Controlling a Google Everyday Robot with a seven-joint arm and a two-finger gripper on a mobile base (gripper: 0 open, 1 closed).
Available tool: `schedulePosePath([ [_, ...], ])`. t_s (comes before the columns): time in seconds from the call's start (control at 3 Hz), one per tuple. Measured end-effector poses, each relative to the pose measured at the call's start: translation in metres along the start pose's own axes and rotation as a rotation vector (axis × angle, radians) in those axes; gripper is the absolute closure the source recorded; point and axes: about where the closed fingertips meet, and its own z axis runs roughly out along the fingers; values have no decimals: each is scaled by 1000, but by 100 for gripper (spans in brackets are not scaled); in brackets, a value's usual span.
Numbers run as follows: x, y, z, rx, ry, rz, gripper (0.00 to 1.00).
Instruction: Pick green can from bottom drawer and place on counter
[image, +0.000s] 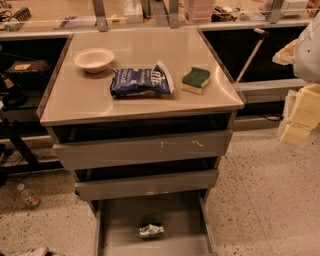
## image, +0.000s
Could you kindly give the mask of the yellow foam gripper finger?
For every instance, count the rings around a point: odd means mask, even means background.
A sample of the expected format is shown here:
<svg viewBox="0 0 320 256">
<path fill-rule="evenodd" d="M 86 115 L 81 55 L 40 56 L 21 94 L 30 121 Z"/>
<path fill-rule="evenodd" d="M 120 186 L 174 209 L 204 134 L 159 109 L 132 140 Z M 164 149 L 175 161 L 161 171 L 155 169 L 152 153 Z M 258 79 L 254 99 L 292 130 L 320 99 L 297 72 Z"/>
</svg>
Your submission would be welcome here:
<svg viewBox="0 0 320 256">
<path fill-rule="evenodd" d="M 297 39 L 288 43 L 284 48 L 282 48 L 273 56 L 272 61 L 279 65 L 293 64 L 296 44 Z"/>
<path fill-rule="evenodd" d="M 289 90 L 279 126 L 280 141 L 288 145 L 299 145 L 319 123 L 320 84 L 313 83 L 299 91 Z"/>
</svg>

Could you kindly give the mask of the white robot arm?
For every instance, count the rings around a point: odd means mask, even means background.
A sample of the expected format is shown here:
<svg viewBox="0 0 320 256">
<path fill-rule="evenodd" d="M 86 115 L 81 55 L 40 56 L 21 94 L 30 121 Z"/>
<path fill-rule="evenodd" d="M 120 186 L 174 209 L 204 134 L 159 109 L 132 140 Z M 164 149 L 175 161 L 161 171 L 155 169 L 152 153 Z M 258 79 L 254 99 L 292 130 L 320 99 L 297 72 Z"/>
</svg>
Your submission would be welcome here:
<svg viewBox="0 0 320 256">
<path fill-rule="evenodd" d="M 320 123 L 320 13 L 299 37 L 272 58 L 280 65 L 293 65 L 294 75 L 306 82 L 286 97 L 280 141 L 299 145 Z"/>
</svg>

